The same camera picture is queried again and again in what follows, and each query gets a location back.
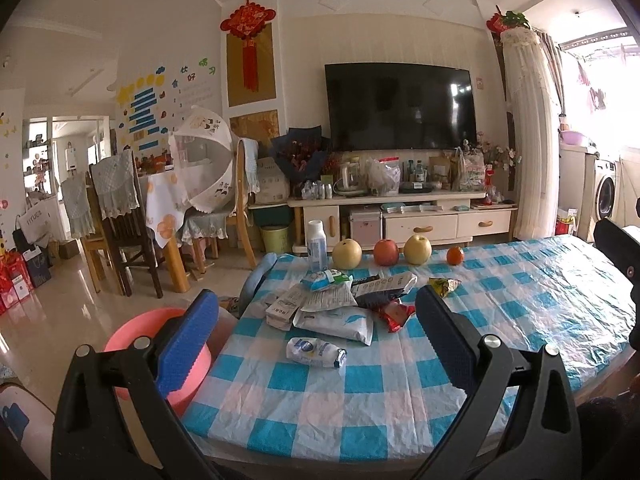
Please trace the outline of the yellow snack wrapper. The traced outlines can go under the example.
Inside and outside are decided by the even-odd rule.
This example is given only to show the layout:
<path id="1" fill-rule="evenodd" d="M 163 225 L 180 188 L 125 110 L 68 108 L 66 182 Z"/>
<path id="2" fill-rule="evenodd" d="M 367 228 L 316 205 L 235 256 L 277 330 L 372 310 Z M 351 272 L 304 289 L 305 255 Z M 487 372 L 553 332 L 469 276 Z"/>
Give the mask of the yellow snack wrapper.
<path id="1" fill-rule="evenodd" d="M 455 292 L 461 282 L 455 278 L 429 278 L 427 285 L 434 289 L 434 292 L 440 298 L 446 298 L 452 292 Z"/>

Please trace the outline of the red snack wrapper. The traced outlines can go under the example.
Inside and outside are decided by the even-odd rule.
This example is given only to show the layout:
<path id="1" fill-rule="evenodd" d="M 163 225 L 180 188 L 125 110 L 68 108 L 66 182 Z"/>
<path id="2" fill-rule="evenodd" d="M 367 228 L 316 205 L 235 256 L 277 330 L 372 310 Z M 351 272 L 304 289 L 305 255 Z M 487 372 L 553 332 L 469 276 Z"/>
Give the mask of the red snack wrapper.
<path id="1" fill-rule="evenodd" d="M 378 316 L 386 323 L 390 333 L 397 333 L 402 330 L 410 318 L 416 313 L 416 307 L 412 304 L 403 304 L 395 299 L 379 307 Z"/>

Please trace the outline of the small white bottle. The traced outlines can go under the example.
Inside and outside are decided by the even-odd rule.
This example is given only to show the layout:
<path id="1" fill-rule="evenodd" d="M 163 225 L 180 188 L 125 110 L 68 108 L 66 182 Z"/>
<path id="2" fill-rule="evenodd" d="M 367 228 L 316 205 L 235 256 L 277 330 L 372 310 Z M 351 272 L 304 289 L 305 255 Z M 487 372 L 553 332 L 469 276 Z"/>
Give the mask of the small white bottle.
<path id="1" fill-rule="evenodd" d="M 341 368 L 347 351 L 318 338 L 294 337 L 286 345 L 286 357 L 298 364 L 323 368 Z"/>

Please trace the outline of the large white blue pouch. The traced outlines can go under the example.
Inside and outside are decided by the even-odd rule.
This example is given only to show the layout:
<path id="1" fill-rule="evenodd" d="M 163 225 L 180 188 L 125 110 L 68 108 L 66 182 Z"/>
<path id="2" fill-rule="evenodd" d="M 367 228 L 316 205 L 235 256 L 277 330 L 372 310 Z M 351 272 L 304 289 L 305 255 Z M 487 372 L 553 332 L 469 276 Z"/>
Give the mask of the large white blue pouch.
<path id="1" fill-rule="evenodd" d="M 293 325 L 321 335 L 358 341 L 370 346 L 374 322 L 369 310 L 360 307 L 342 307 L 329 311 L 303 312 L 299 310 Z"/>

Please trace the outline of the dark striped snack packet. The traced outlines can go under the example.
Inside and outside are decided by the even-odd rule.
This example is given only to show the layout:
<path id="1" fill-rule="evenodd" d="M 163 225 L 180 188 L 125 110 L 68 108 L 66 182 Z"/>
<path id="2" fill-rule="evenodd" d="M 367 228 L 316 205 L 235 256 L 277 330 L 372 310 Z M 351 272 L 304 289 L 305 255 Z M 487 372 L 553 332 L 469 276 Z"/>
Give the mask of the dark striped snack packet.
<path id="1" fill-rule="evenodd" d="M 418 277 L 412 272 L 386 276 L 386 278 L 377 276 L 374 280 L 358 282 L 352 286 L 352 296 L 358 307 L 375 310 L 406 296 L 417 282 Z"/>

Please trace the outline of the white printed foil bag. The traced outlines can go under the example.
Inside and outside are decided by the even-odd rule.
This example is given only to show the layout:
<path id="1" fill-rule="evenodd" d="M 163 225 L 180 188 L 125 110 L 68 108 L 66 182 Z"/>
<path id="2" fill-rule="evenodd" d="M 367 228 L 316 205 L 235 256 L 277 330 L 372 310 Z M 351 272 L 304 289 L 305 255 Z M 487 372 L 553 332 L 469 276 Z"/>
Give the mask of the white printed foil bag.
<path id="1" fill-rule="evenodd" d="M 330 285 L 316 292 L 307 292 L 302 312 L 317 313 L 332 311 L 344 307 L 356 307 L 357 301 L 352 294 L 352 282 Z"/>

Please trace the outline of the yellow pear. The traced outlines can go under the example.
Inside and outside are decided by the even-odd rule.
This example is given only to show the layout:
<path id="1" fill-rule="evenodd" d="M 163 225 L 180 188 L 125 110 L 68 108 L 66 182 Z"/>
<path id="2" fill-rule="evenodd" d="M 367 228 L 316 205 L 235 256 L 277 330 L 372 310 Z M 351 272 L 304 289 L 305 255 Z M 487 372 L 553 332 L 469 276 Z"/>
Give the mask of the yellow pear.
<path id="1" fill-rule="evenodd" d="M 424 234 L 413 234 L 405 242 L 404 248 L 405 259 L 413 266 L 422 266 L 432 255 L 432 244 Z"/>
<path id="2" fill-rule="evenodd" d="M 335 269 L 352 270 L 360 265 L 362 248 L 352 238 L 341 240 L 332 252 L 332 261 Z"/>

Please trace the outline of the light wooden chair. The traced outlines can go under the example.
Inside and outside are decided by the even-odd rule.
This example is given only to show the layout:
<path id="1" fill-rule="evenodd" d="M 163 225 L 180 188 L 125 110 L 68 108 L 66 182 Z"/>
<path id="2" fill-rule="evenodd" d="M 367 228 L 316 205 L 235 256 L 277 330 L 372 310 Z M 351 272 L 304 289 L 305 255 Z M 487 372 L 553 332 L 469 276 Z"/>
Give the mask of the light wooden chair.
<path id="1" fill-rule="evenodd" d="M 239 138 L 235 152 L 234 166 L 234 194 L 231 203 L 228 203 L 221 211 L 214 211 L 210 214 L 197 211 L 191 208 L 186 213 L 183 226 L 181 228 L 180 240 L 190 247 L 195 269 L 204 275 L 207 269 L 206 248 L 212 250 L 214 259 L 218 255 L 218 240 L 228 236 L 228 227 L 234 226 L 236 235 L 242 244 L 244 254 L 250 270 L 257 266 L 257 259 L 250 242 L 248 227 L 248 203 L 250 202 L 250 190 L 248 189 L 247 170 L 247 142 L 252 140 Z"/>

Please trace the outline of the blue checkered tablecloth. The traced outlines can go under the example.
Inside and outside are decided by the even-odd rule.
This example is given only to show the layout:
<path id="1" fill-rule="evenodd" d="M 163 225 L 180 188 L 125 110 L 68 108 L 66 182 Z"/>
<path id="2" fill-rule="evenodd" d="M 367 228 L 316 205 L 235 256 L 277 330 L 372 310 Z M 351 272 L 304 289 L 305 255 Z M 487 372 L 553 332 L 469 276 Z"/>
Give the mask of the blue checkered tablecloth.
<path id="1" fill-rule="evenodd" d="M 417 320 L 372 341 L 349 341 L 339 370 L 285 355 L 288 333 L 264 318 L 268 299 L 307 273 L 304 258 L 281 256 L 216 357 L 183 414 L 205 454 L 254 452 L 322 462 L 408 460 L 444 435 L 465 395 L 454 388 Z M 631 284 L 597 248 L 577 237 L 471 247 L 460 266 L 434 252 L 416 277 L 454 278 L 450 310 L 508 346 L 556 344 L 570 386 L 582 391 L 629 351 L 636 316 Z"/>

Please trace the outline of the dark wooden dining chair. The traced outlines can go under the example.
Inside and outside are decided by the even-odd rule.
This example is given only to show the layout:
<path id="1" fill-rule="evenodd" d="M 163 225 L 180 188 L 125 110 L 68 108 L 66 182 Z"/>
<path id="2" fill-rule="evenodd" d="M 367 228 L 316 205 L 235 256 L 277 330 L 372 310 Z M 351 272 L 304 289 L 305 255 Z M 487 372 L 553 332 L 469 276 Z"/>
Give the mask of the dark wooden dining chair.
<path id="1" fill-rule="evenodd" d="M 130 268 L 145 269 L 158 299 L 164 296 L 152 238 L 145 223 L 134 153 L 127 148 L 89 167 L 108 255 L 122 293 L 130 297 Z"/>

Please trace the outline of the clear plastic bag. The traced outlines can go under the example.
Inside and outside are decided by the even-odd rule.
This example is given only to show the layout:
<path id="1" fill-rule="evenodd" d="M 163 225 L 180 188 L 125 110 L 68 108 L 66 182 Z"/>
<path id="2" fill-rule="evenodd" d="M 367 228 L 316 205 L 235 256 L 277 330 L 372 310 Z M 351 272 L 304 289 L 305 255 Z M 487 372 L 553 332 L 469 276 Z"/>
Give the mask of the clear plastic bag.
<path id="1" fill-rule="evenodd" d="M 374 196 L 396 196 L 401 182 L 398 157 L 371 158 L 366 163 L 367 185 Z"/>

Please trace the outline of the pink storage box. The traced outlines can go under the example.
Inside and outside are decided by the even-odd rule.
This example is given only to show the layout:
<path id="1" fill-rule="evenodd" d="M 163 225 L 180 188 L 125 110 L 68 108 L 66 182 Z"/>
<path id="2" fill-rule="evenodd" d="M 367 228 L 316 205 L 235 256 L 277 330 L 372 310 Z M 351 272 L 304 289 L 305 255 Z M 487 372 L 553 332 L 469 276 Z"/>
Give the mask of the pink storage box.
<path id="1" fill-rule="evenodd" d="M 375 206 L 354 207 L 349 211 L 350 237 L 364 250 L 372 249 L 383 238 L 382 211 Z"/>

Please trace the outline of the electric kettle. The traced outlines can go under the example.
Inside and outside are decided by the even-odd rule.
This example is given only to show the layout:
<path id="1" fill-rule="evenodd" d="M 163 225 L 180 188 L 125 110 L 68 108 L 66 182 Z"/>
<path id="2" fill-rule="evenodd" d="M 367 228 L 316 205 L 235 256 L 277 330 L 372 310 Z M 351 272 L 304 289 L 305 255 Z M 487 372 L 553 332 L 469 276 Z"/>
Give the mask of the electric kettle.
<path id="1" fill-rule="evenodd" d="M 367 193 L 366 179 L 361 174 L 360 159 L 351 157 L 341 162 L 334 192 L 345 197 L 363 196 Z"/>

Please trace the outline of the white mesh food cover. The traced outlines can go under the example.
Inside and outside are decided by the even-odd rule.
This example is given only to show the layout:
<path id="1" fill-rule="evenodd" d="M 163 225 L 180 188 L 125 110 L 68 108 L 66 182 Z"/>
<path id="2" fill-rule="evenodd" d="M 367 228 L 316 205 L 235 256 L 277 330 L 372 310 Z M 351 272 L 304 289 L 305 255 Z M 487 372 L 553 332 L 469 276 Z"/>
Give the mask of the white mesh food cover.
<path id="1" fill-rule="evenodd" d="M 204 214 L 224 208 L 233 195 L 235 161 L 234 139 L 224 120 L 208 108 L 193 105 L 168 141 L 189 204 Z"/>

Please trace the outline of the red chinese knot decoration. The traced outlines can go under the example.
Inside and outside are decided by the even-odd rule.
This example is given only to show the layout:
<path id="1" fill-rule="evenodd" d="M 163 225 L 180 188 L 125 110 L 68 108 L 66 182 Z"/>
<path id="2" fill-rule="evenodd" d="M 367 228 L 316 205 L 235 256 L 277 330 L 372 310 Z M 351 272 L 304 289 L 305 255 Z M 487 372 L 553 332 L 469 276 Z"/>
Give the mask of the red chinese knot decoration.
<path id="1" fill-rule="evenodd" d="M 242 41 L 242 70 L 244 88 L 258 91 L 258 57 L 256 38 L 277 16 L 277 11 L 245 0 L 228 18 L 220 23 L 220 30 Z"/>

